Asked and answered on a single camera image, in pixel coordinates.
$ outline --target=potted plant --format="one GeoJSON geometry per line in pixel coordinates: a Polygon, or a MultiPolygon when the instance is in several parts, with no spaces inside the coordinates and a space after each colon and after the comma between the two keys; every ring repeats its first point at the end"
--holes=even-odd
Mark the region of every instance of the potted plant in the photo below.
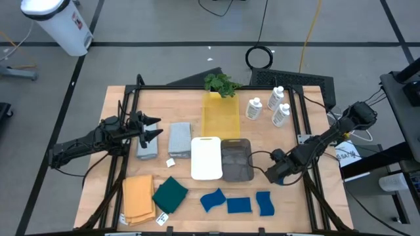
{"type": "Polygon", "coordinates": [[[204,89],[211,92],[218,92],[222,98],[226,98],[226,96],[233,98],[235,96],[235,89],[242,85],[229,81],[231,78],[231,76],[225,74],[208,74],[204,78],[204,89]]]}

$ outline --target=blue foam piece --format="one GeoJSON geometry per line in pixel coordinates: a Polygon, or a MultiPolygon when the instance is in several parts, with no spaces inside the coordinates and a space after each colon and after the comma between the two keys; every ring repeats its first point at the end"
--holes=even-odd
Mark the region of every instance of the blue foam piece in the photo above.
{"type": "Polygon", "coordinates": [[[249,197],[228,199],[228,213],[250,213],[251,199],[249,197]]]}
{"type": "Polygon", "coordinates": [[[260,191],[256,194],[258,205],[260,206],[260,216],[273,216],[274,206],[270,200],[269,191],[260,191]]]}
{"type": "Polygon", "coordinates": [[[209,212],[212,207],[223,204],[226,201],[226,197],[223,195],[222,190],[218,188],[216,192],[204,195],[199,201],[201,201],[204,210],[209,212]]]}

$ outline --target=gray plastic container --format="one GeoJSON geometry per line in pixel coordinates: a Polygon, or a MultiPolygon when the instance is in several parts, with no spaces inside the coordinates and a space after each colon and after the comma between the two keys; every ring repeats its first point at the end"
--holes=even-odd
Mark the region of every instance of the gray plastic container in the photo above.
{"type": "MultiPolygon", "coordinates": [[[[254,179],[254,169],[247,162],[247,157],[251,154],[251,143],[248,139],[223,140],[220,146],[223,180],[242,182],[254,179]]],[[[253,165],[252,158],[249,158],[249,164],[253,165]]]]}

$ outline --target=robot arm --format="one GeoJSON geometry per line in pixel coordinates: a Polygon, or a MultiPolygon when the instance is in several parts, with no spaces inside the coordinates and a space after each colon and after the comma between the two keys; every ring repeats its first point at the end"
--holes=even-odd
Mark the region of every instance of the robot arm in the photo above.
{"type": "Polygon", "coordinates": [[[121,155],[123,140],[138,136],[142,148],[163,130],[144,130],[144,126],[159,122],[160,118],[148,117],[141,111],[130,113],[124,123],[119,117],[112,116],[101,120],[100,124],[86,136],[55,144],[49,150],[49,166],[60,168],[72,159],[99,151],[108,151],[110,155],[121,155]]]}
{"type": "Polygon", "coordinates": [[[321,135],[313,136],[304,144],[294,147],[289,155],[281,149],[272,152],[271,158],[276,164],[265,172],[271,183],[280,179],[306,171],[313,158],[322,155],[328,144],[339,140],[352,130],[366,130],[376,122],[377,113],[365,102],[356,102],[343,112],[343,116],[329,130],[321,135]]]}

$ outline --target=tan cloth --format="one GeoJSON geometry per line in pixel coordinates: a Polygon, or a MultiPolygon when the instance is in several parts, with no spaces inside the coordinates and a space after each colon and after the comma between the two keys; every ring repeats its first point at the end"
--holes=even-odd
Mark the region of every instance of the tan cloth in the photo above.
{"type": "Polygon", "coordinates": [[[156,217],[152,175],[133,176],[123,181],[124,215],[129,226],[134,226],[156,217]]]}

